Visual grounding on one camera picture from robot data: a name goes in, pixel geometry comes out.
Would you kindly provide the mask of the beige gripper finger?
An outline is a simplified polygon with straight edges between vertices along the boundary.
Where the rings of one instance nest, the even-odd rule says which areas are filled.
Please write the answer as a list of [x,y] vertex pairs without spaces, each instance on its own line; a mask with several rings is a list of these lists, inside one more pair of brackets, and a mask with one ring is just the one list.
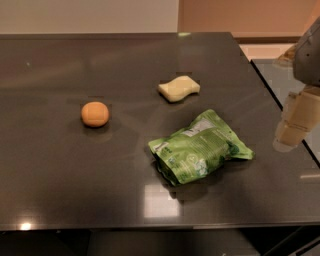
[[306,85],[299,93],[290,92],[283,106],[273,147],[278,152],[296,148],[320,122],[320,88]]

